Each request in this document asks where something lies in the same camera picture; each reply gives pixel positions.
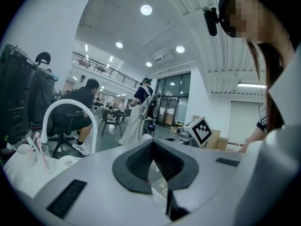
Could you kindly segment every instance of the railing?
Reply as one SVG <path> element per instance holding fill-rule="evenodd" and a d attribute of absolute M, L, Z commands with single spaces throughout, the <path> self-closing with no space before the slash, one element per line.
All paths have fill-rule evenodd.
<path fill-rule="evenodd" d="M 84 66 L 85 68 L 108 76 L 135 89 L 138 89 L 140 86 L 140 82 L 132 79 L 131 77 L 128 77 L 125 74 L 120 73 L 119 71 L 114 70 L 110 67 L 107 67 L 106 65 L 99 63 L 93 59 L 87 59 L 85 56 L 82 56 L 75 52 L 72 52 L 72 63 Z"/>

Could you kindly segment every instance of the white table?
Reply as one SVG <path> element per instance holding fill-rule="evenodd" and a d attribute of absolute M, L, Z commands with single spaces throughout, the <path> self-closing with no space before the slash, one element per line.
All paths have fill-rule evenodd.
<path fill-rule="evenodd" d="M 38 158 L 37 156 L 35 157 L 35 163 L 32 167 L 26 167 L 22 164 L 23 160 L 20 160 L 20 154 L 16 152 L 3 168 L 11 185 L 32 198 L 34 198 L 39 190 L 51 179 L 69 168 L 65 165 L 66 160 L 72 159 L 76 162 L 81 159 L 73 156 L 64 156 L 59 160 L 51 158 L 55 171 L 53 174 L 48 174 L 44 171 L 42 161 Z"/>

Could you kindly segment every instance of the neck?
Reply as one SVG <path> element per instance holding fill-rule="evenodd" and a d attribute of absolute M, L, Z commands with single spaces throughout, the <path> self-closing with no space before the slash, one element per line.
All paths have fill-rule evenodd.
<path fill-rule="evenodd" d="M 286 68 L 295 54 L 290 41 L 290 34 L 274 14 L 272 14 L 271 24 L 273 24 L 273 28 L 266 42 L 277 50 L 281 58 L 282 66 Z"/>

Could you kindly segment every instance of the white box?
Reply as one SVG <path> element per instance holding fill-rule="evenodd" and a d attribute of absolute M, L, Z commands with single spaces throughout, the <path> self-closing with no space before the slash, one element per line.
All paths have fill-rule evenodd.
<path fill-rule="evenodd" d="M 212 135 L 212 131 L 205 120 L 205 117 L 195 118 L 188 124 L 183 126 L 184 131 L 187 131 L 197 141 L 200 148 L 204 147 Z"/>

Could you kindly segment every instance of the white cup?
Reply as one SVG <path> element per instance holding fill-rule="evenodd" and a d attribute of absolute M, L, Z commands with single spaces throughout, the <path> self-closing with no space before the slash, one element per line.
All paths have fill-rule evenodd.
<path fill-rule="evenodd" d="M 34 154 L 31 146 L 28 144 L 22 144 L 18 147 L 19 159 L 22 166 L 32 167 L 34 165 Z"/>

